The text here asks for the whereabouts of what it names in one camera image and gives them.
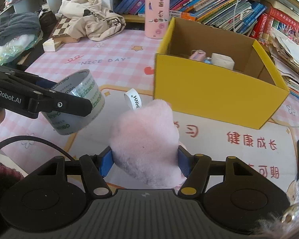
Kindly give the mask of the clear packing tape roll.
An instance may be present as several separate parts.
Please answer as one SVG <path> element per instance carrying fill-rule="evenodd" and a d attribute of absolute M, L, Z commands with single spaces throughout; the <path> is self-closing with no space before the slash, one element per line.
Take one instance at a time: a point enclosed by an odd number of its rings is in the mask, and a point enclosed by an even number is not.
<path fill-rule="evenodd" d="M 105 98 L 88 69 L 67 76 L 51 90 L 64 95 L 65 101 L 57 101 L 56 109 L 43 115 L 60 135 L 83 129 L 105 106 Z"/>

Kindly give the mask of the pink plush toy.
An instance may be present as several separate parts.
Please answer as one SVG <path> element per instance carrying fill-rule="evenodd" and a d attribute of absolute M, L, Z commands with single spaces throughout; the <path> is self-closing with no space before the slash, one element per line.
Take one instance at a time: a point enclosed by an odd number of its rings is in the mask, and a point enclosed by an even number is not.
<path fill-rule="evenodd" d="M 115 164 L 152 188 L 175 188 L 186 178 L 178 166 L 179 131 L 167 102 L 155 99 L 113 123 L 109 146 Z"/>

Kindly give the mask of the white sponge block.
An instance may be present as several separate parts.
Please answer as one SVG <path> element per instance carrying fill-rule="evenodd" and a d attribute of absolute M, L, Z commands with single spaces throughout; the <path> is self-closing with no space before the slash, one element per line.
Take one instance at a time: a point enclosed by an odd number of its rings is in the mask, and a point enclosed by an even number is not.
<path fill-rule="evenodd" d="M 235 64 L 231 57 L 218 53 L 212 53 L 211 63 L 215 66 L 220 66 L 228 70 L 233 70 Z"/>

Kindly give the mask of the white foam wedge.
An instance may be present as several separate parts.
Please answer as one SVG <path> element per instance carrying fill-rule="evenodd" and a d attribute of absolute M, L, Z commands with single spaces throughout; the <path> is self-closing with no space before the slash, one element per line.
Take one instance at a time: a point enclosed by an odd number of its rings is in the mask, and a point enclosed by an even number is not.
<path fill-rule="evenodd" d="M 62 42 L 57 42 L 53 38 L 48 39 L 42 44 L 44 52 L 57 52 L 62 46 Z"/>

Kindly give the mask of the wooden chessboard box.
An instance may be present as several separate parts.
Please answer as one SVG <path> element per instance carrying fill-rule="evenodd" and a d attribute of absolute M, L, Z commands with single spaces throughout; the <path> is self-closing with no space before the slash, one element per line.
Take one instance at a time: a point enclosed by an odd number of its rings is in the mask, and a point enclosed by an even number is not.
<path fill-rule="evenodd" d="M 53 31 L 51 32 L 50 38 L 52 38 L 56 42 L 61 42 L 64 44 L 79 42 L 79 38 L 76 39 L 67 34 L 69 26 L 70 19 L 65 16 L 61 16 Z"/>

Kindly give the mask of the grey folded cloth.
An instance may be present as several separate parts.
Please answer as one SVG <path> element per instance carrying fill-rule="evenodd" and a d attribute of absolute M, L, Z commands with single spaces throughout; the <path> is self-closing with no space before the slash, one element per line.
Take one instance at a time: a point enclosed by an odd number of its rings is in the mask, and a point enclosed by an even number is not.
<path fill-rule="evenodd" d="M 36 35 L 40 30 L 38 15 L 34 12 L 4 16 L 0 20 L 0 46 L 21 35 Z"/>

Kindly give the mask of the yellow cardboard box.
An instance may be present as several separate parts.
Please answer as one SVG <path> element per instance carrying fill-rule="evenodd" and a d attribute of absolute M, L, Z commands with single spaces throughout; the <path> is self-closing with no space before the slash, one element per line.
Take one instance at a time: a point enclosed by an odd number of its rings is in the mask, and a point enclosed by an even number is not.
<path fill-rule="evenodd" d="M 195 50 L 204 61 L 189 57 Z M 212 53 L 235 62 L 228 70 L 211 63 Z M 250 37 L 173 18 L 155 55 L 154 97 L 177 112 L 260 129 L 289 95 L 278 69 Z"/>

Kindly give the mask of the cream canvas bag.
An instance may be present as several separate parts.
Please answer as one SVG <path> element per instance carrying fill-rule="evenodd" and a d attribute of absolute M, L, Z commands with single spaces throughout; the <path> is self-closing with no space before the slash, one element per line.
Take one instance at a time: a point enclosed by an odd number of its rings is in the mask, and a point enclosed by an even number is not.
<path fill-rule="evenodd" d="M 126 21 L 102 0 L 62 0 L 59 14 L 70 19 L 66 33 L 72 38 L 87 37 L 101 42 L 121 33 Z"/>

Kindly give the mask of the stack of loose papers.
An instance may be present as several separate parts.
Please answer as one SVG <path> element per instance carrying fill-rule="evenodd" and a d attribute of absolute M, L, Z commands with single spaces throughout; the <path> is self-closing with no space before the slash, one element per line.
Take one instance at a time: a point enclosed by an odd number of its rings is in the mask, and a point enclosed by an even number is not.
<path fill-rule="evenodd" d="M 273 28 L 268 48 L 290 93 L 299 98 L 299 45 Z"/>

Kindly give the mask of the orange white small box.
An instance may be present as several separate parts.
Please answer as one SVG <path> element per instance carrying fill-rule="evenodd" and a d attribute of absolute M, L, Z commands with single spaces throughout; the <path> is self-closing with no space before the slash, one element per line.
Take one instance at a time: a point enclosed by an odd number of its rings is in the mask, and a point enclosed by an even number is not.
<path fill-rule="evenodd" d="M 189 21 L 196 21 L 196 17 L 194 16 L 194 14 L 175 10 L 169 11 L 169 19 L 171 20 L 172 18 L 182 18 Z"/>

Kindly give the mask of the pink sticker cylinder container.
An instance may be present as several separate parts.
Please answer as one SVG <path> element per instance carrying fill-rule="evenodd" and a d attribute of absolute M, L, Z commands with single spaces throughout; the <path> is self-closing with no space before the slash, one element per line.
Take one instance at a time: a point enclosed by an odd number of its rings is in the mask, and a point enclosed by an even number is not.
<path fill-rule="evenodd" d="M 163 39 L 169 24 L 170 0 L 145 0 L 145 36 Z"/>

